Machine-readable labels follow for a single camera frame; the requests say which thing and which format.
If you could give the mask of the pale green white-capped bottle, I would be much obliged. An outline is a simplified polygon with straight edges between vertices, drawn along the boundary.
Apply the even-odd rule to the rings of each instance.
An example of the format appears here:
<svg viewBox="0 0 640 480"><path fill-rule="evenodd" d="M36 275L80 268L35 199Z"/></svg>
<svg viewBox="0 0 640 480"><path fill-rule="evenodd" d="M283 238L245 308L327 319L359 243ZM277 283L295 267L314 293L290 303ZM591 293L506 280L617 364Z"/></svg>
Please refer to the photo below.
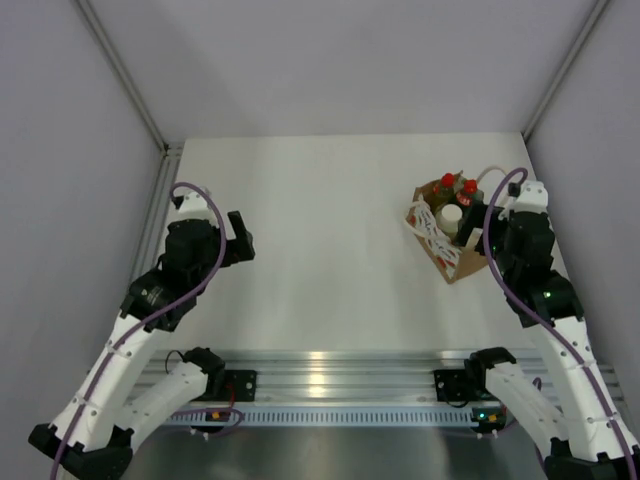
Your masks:
<svg viewBox="0 0 640 480"><path fill-rule="evenodd" d="M453 240L459 230L463 210L455 204L443 205L436 213L436 224L440 231Z"/></svg>

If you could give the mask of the yellow dish soap bottle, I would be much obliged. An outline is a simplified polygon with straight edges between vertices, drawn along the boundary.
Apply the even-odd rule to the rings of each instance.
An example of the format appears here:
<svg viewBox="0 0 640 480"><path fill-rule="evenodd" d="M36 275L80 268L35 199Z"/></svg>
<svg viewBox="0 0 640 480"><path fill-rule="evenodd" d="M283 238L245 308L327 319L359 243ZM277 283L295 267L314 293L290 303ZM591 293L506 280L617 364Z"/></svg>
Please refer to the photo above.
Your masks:
<svg viewBox="0 0 640 480"><path fill-rule="evenodd" d="M482 203L483 200L484 192L478 188L478 182L475 179L465 180L453 197L453 202L462 209L466 209L476 202Z"/></svg>

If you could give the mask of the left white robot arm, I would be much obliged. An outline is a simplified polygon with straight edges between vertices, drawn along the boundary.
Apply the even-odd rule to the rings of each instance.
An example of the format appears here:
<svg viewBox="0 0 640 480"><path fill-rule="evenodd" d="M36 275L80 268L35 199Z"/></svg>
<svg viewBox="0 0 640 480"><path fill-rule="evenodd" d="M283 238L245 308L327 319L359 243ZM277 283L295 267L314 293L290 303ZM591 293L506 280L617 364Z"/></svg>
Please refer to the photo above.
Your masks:
<svg viewBox="0 0 640 480"><path fill-rule="evenodd" d="M251 261L253 238L241 214L228 214L234 238L214 217L168 226L154 267L137 278L120 307L98 360L65 409L29 436L37 450L77 479L119 479L134 453L161 424L193 400L225 400L225 361L207 347L180 362L135 400L129 398L151 357L197 304L219 268Z"/></svg>

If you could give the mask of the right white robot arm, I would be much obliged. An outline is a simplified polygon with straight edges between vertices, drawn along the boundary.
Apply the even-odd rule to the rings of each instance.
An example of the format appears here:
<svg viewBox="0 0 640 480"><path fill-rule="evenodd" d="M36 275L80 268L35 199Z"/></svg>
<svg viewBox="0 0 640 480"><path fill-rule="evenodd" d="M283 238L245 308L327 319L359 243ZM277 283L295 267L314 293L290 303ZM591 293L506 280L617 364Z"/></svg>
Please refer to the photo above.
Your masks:
<svg viewBox="0 0 640 480"><path fill-rule="evenodd" d="M639 442L614 405L572 283L552 266L555 235L543 204L487 205L480 252L543 360L558 402L526 379L504 347L465 362L465 384L492 396L533 441L549 479L636 479Z"/></svg>

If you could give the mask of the green dish soap bottle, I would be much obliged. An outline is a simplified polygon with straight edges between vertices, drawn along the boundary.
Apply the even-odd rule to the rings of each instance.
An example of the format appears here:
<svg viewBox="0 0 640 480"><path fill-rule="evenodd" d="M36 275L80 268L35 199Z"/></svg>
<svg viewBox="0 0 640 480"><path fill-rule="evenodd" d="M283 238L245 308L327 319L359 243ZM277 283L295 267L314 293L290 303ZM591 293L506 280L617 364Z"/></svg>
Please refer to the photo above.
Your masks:
<svg viewBox="0 0 640 480"><path fill-rule="evenodd" d="M434 185L431 208L434 213L445 205L456 204L456 195L462 188L461 173L445 173Z"/></svg>

